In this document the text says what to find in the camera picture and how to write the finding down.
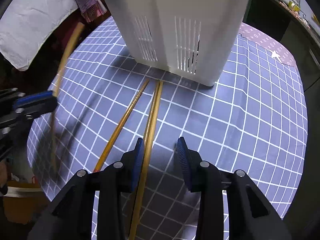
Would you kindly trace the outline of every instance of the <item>table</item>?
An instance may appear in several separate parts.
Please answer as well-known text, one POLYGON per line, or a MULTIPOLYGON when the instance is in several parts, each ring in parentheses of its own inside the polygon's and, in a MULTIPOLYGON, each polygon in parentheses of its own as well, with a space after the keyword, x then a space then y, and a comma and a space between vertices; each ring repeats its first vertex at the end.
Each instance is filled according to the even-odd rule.
MULTIPOLYGON (((307 109, 297 68, 281 64, 239 34, 218 82, 205 87, 137 64, 112 17, 67 63, 56 111, 57 174, 49 164, 50 114, 33 122, 28 160, 48 198, 79 169, 93 170, 146 78, 150 82, 104 165, 120 160, 143 136, 155 80, 164 80, 136 239, 194 239, 199 194, 184 186, 174 154, 179 136, 219 169, 245 170, 283 218, 300 182, 307 141, 307 109)), ((98 197, 97 192, 92 239, 98 197)), ((121 198, 125 211, 128 195, 121 198)), ((224 239, 229 233, 226 198, 223 193, 224 239)))

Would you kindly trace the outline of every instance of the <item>ventilation slot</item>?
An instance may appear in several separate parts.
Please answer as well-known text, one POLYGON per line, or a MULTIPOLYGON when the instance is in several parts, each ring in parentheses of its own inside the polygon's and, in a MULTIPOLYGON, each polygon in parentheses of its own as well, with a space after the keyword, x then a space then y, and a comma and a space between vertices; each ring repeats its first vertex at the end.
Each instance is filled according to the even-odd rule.
POLYGON ((178 69, 196 74, 201 22, 174 17, 178 69))
POLYGON ((136 16, 134 18, 133 25, 143 59, 148 61, 158 61, 156 50, 153 47, 153 41, 147 18, 145 16, 136 16))

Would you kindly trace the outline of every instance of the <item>silver screw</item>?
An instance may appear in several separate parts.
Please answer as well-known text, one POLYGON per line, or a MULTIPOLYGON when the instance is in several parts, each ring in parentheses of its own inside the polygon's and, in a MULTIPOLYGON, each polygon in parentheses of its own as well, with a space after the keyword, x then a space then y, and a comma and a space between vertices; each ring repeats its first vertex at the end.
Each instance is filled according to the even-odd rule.
POLYGON ((86 174, 86 171, 85 171, 85 170, 79 170, 79 171, 77 172, 77 176, 78 176, 78 177, 83 177, 85 174, 86 174))
POLYGON ((239 177, 244 177, 245 176, 245 172, 243 170, 237 170, 236 171, 236 174, 239 176, 239 177))
POLYGON ((200 162, 200 166, 203 167, 203 168, 208 168, 209 165, 210 165, 210 164, 209 164, 208 162, 206 162, 206 161, 200 162))
POLYGON ((123 163, 122 163, 122 162, 115 162, 115 163, 113 164, 113 166, 114 166, 116 169, 119 169, 119 168, 122 168, 123 163))
POLYGON ((10 127, 5 127, 2 129, 2 134, 7 134, 8 132, 10 132, 11 128, 10 127))
POLYGON ((24 110, 23 108, 17 108, 15 112, 16 112, 17 114, 20 114, 20 113, 23 112, 23 110, 24 110))

